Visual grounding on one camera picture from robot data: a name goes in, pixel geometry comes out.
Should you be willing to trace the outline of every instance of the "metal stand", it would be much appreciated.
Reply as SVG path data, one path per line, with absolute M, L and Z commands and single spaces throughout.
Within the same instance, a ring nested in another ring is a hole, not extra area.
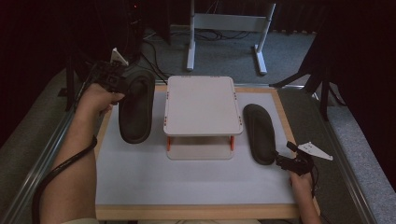
M 202 14 L 195 13 L 194 0 L 191 0 L 191 39 L 189 45 L 189 56 L 187 60 L 187 70 L 192 71 L 194 68 L 195 55 L 195 29 L 213 29 L 213 30 L 233 30 L 260 32 L 262 36 L 258 45 L 255 45 L 255 54 L 260 68 L 260 74 L 267 74 L 264 57 L 262 55 L 262 47 L 267 37 L 271 19 L 274 14 L 276 4 L 271 3 L 265 17 L 250 17 L 237 15 L 219 15 L 219 14 Z

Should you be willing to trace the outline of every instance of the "gray carpet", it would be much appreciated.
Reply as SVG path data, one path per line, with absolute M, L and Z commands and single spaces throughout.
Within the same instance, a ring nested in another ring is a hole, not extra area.
M 167 45 L 159 37 L 147 39 L 155 46 L 159 67 L 174 75 L 229 76 L 235 83 L 269 84 L 297 72 L 314 35 L 285 35 L 271 33 L 264 45 L 264 58 L 268 74 L 261 76 L 252 54 L 252 46 L 259 36 L 250 34 L 239 40 L 204 41 L 197 40 L 195 68 L 187 72 L 186 60 L 189 37 L 172 36 L 172 45 Z M 153 48 L 145 44 L 144 54 L 154 62 Z M 140 66 L 149 68 L 141 60 Z M 6 213 L 12 200 L 23 185 L 23 180 L 46 146 L 51 134 L 64 116 L 65 99 L 58 97 L 60 88 L 65 87 L 65 73 L 56 76 L 43 91 L 29 114 L 15 133 L 0 150 L 0 214 Z M 306 77 L 292 84 L 304 85 Z M 332 154 L 329 137 L 324 130 L 313 99 L 301 91 L 285 89 L 280 92 L 283 106 L 297 143 L 311 141 Z M 319 169 L 318 204 L 323 214 L 332 223 L 361 223 L 361 218 L 351 199 L 347 186 L 340 175 L 336 162 L 316 160 Z M 23 205 L 18 223 L 30 223 L 29 203 Z M 262 223 L 282 223 L 284 221 L 264 220 Z

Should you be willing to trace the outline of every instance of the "black curtain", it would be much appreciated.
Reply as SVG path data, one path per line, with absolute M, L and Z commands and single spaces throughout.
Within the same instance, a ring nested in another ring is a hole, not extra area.
M 47 1 L 2 1 L 0 8 L 2 146 L 54 74 L 64 68 L 65 56 L 52 30 Z
M 333 5 L 300 70 L 331 71 L 338 89 L 396 187 L 396 4 L 346 1 Z

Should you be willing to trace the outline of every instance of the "black wire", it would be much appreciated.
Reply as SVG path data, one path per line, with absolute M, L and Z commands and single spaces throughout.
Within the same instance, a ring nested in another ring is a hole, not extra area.
M 205 35 L 198 35 L 198 34 L 200 34 L 200 33 L 210 33 L 210 34 L 214 34 L 215 37 L 208 37 L 208 36 L 205 36 Z M 239 32 L 237 35 L 234 35 L 234 36 L 227 36 L 227 35 L 224 35 L 224 34 L 223 34 L 222 32 L 220 32 L 220 31 L 208 30 L 208 29 L 201 29 L 201 30 L 198 30 L 198 31 L 195 33 L 195 36 L 201 37 L 203 40 L 207 40 L 207 41 L 243 39 L 243 38 L 247 37 L 248 35 L 250 35 L 250 32 L 244 32 L 244 31 L 242 31 L 242 32 Z
M 206 14 L 209 13 L 210 9 L 212 9 L 213 6 L 215 6 L 215 8 L 213 9 L 212 14 L 215 14 L 216 13 L 216 9 L 218 8 L 218 4 L 219 4 L 219 0 L 213 1 L 212 5 L 210 5 L 210 7 L 207 9 Z
M 163 81 L 163 83 L 167 85 L 167 81 L 163 77 L 161 77 L 160 73 L 157 72 L 156 68 L 154 67 L 155 65 L 143 53 L 141 53 L 141 56 L 148 62 L 148 65 L 151 67 L 152 71 L 157 75 L 157 77 L 159 77 Z
M 286 219 L 279 219 L 279 221 L 283 221 L 283 222 L 286 222 L 286 223 L 289 223 L 289 224 L 293 224 L 292 222 L 287 221 Z
M 137 65 L 137 67 L 146 69 L 146 70 L 148 70 L 148 71 L 150 71 L 150 72 L 153 72 L 153 68 L 152 68 L 152 67 L 151 67 L 151 68 L 147 68 L 147 67 L 145 67 L 145 66 L 143 66 L 143 65 Z M 175 74 L 172 74 L 172 73 L 163 73 L 163 75 L 164 75 L 164 76 L 167 76 L 167 77 L 170 77 L 170 76 L 174 76 Z
M 312 178 L 312 189 L 311 189 L 312 198 L 315 197 L 315 190 L 317 188 L 317 184 L 319 180 L 319 171 L 318 171 L 318 167 L 315 164 L 314 164 L 314 168 L 317 171 L 317 177 L 315 178 L 313 170 L 310 172 Z
M 332 89 L 332 87 L 329 87 L 330 93 L 332 94 L 332 96 L 334 97 L 335 101 L 339 104 L 339 105 L 347 105 L 346 103 L 342 102 L 341 99 L 337 96 L 337 94 L 335 94 L 335 91 Z
M 153 67 L 155 67 L 159 71 L 160 74 L 162 74 L 166 78 L 169 78 L 169 76 L 167 74 L 170 74 L 170 73 L 163 72 L 163 70 L 161 70 L 160 66 L 158 65 L 157 50 L 155 49 L 155 46 L 146 40 L 144 40 L 143 43 L 146 43 L 152 47 L 152 49 L 154 51 L 154 63 L 150 62 L 149 59 L 142 53 L 143 57 L 146 59 L 146 61 L 148 63 L 150 63 Z
M 63 172 L 66 168 L 68 168 L 71 164 L 74 162 L 78 161 L 85 155 L 87 155 L 91 150 L 93 150 L 96 147 L 97 144 L 97 139 L 94 136 L 92 138 L 91 144 L 85 148 L 84 150 L 80 151 L 78 154 L 72 156 L 69 158 L 67 161 L 62 162 L 60 165 L 58 165 L 55 169 L 53 169 L 51 172 L 49 172 L 46 177 L 40 182 L 38 185 L 37 189 L 35 190 L 35 195 L 33 196 L 33 202 L 32 202 L 32 222 L 33 224 L 39 224 L 40 223 L 40 199 L 41 195 L 44 192 L 44 189 L 47 187 L 47 185 L 61 172 Z
M 332 223 L 330 222 L 330 220 L 329 220 L 325 215 L 323 215 L 323 213 L 320 213 L 320 216 L 323 217 L 323 219 L 324 219 L 327 223 L 332 224 Z
M 137 57 L 136 60 L 133 60 L 133 63 L 126 66 L 125 71 L 129 71 L 129 70 L 133 69 L 135 66 L 137 66 L 139 64 L 139 62 L 140 62 L 140 57 Z
M 91 82 L 92 82 L 92 70 L 95 69 L 96 65 L 97 65 L 97 63 L 94 63 L 94 64 L 93 64 L 93 66 L 92 66 L 92 68 L 91 68 L 91 72 L 88 74 L 87 78 L 86 78 L 85 81 L 82 83 L 82 86 L 81 86 L 81 88 L 79 89 L 79 92 L 78 92 L 78 94 L 77 94 L 76 97 L 75 97 L 75 103 L 74 103 L 74 110 L 75 110 L 75 112 L 76 112 L 76 109 L 77 109 L 77 106 L 78 106 L 79 99 L 80 99 L 81 96 L 82 96 L 82 93 L 89 87 L 89 85 L 90 85 Z

